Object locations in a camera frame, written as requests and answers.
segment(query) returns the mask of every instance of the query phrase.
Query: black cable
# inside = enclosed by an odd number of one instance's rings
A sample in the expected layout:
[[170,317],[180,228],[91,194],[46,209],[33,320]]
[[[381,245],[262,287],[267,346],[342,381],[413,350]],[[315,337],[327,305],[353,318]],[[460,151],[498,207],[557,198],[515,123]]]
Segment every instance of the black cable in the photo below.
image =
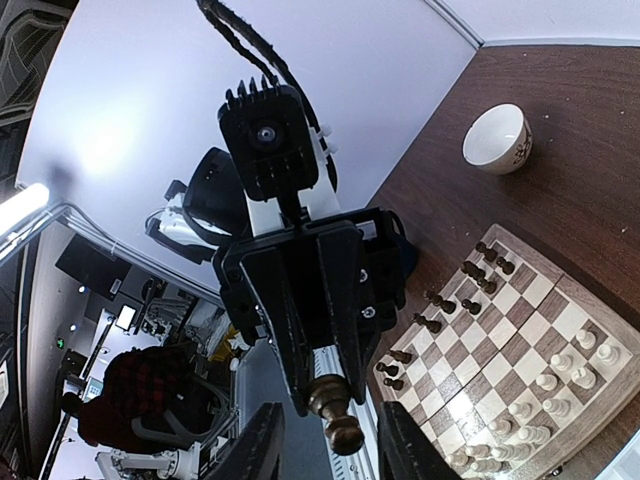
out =
[[[236,50],[236,52],[249,60],[263,73],[265,73],[264,69],[268,70],[268,67],[264,64],[264,62],[262,62],[253,53],[242,46],[242,44],[240,44],[240,42],[232,32],[230,33],[231,36],[229,36],[229,33],[223,32],[220,29],[219,25],[224,25],[227,30],[229,29],[229,27],[231,27],[240,35],[242,35],[242,37],[247,40],[249,44],[254,47],[269,62],[269,64],[271,64],[276,69],[276,71],[282,76],[283,80],[298,91],[302,100],[302,107],[305,111],[307,119],[309,120],[309,124],[316,132],[320,132],[318,117],[316,116],[316,113],[311,106],[311,102],[307,98],[307,95],[304,93],[304,90],[302,90],[302,87],[300,86],[298,81],[289,70],[289,66],[287,65],[287,63],[282,59],[282,57],[280,57],[280,55],[276,53],[276,51],[273,49],[273,46],[269,42],[267,42],[258,32],[256,32],[250,24],[236,15],[233,10],[231,10],[219,0],[197,0],[197,2],[205,18],[213,24],[214,28],[216,28],[216,30],[218,30],[223,35],[223,37],[229,42],[231,47]],[[276,83],[271,80],[271,77],[269,75],[267,75],[266,73],[265,75],[269,78],[269,81],[272,85],[276,85]],[[327,142],[322,137],[320,137],[320,145],[322,146],[323,151],[327,151]],[[327,153],[326,158],[329,180],[331,181],[331,185],[333,186],[334,191],[337,191],[338,174],[336,171],[335,163],[331,154]]]

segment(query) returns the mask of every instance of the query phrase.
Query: white wall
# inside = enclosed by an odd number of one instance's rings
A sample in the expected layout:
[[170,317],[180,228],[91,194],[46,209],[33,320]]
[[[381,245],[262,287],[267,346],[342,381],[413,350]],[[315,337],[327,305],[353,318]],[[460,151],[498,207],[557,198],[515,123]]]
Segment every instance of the white wall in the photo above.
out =
[[[372,197],[474,50],[421,0],[228,2],[272,42],[332,125],[345,208]],[[227,88],[259,72],[195,0],[81,0],[31,122],[19,183],[71,172],[65,195],[125,245],[202,285],[194,266],[146,238],[172,179],[224,146]]]
[[638,0],[444,0],[489,43],[640,45]]

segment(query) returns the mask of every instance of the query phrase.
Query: white bowl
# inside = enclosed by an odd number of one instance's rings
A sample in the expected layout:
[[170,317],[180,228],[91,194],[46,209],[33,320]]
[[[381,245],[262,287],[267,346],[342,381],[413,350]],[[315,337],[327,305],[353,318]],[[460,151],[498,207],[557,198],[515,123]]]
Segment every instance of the white bowl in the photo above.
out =
[[531,127],[516,105],[505,103],[484,112],[464,137],[465,160],[494,175],[520,168],[529,158]]

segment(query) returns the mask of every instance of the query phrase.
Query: chess rook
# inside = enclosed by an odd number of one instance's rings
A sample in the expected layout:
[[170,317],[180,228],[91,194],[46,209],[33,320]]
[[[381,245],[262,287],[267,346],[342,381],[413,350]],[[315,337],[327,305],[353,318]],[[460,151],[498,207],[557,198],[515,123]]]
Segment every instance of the chess rook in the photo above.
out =
[[573,366],[573,358],[571,355],[553,355],[551,365],[559,372],[568,372]]
[[496,265],[500,267],[505,275],[511,275],[516,269],[516,266],[504,257],[498,257]]
[[479,280],[484,278],[485,272],[480,267],[478,267],[475,263],[470,262],[469,260],[465,261],[460,268],[463,273],[466,273],[474,280]]
[[512,403],[511,405],[509,405],[509,413],[514,417],[527,418],[529,415],[531,415],[532,411],[533,407],[530,403]]
[[587,330],[578,330],[576,340],[585,350],[591,350],[596,346],[596,336]]
[[453,467],[463,467],[469,462],[469,457],[464,452],[454,452],[447,455],[445,461]]
[[397,365],[386,365],[382,362],[376,364],[376,370],[386,373],[390,377],[395,377],[400,372],[400,368]]
[[542,402],[542,409],[550,415],[566,417],[571,411],[571,402],[558,398],[549,398]]
[[394,380],[393,378],[385,378],[382,383],[387,387],[393,388],[396,392],[404,388],[404,382],[402,380]]
[[478,279],[476,283],[480,288],[482,288],[485,293],[488,293],[489,295],[493,295],[498,289],[498,285],[496,284],[496,282],[490,282],[485,278]]
[[502,469],[502,463],[493,458],[476,460],[471,464],[471,470],[476,473],[499,472]]
[[487,247],[484,242],[476,243],[476,252],[481,253],[484,256],[484,259],[489,263],[495,262],[496,258],[498,258],[497,250]]
[[605,365],[613,365],[620,358],[620,351],[616,347],[612,347],[606,343],[598,347],[596,354]]
[[482,305],[478,302],[472,302],[469,299],[464,299],[462,301],[462,308],[468,310],[471,315],[477,315],[480,313],[480,310],[482,310]]
[[419,313],[413,314],[413,321],[422,327],[426,327],[431,333],[440,333],[440,330],[442,330],[442,324],[440,322],[427,320],[427,317]]
[[547,427],[525,426],[518,430],[518,439],[524,443],[542,445],[543,443],[547,443],[550,438],[551,430]]
[[538,385],[541,389],[550,392],[558,386],[558,379],[555,377],[555,375],[547,375],[543,373],[542,375],[538,375],[538,377],[536,378],[536,385]]
[[464,453],[469,457],[487,458],[491,454],[491,449],[488,445],[467,445]]
[[596,375],[591,370],[581,367],[571,374],[571,380],[579,387],[589,390],[596,384]]
[[404,363],[405,365],[411,363],[411,360],[413,359],[413,355],[411,355],[410,353],[401,352],[400,350],[389,350],[389,355],[396,362]]
[[489,430],[498,435],[506,435],[511,431],[511,422],[509,420],[494,420],[489,424]]
[[427,299],[436,307],[440,307],[444,313],[451,314],[456,311],[456,304],[449,300],[442,298],[442,295],[438,295],[431,290],[425,294]]

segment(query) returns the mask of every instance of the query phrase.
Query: person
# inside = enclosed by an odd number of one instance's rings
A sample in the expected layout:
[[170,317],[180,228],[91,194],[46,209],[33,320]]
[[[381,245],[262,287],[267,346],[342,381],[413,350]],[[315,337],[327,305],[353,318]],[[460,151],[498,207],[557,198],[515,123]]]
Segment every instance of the person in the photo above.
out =
[[166,445],[136,436],[131,421],[161,416],[191,373],[193,345],[150,347],[116,356],[105,371],[102,393],[84,403],[78,395],[62,396],[62,410],[77,418],[78,435],[89,445],[128,453],[158,453]]

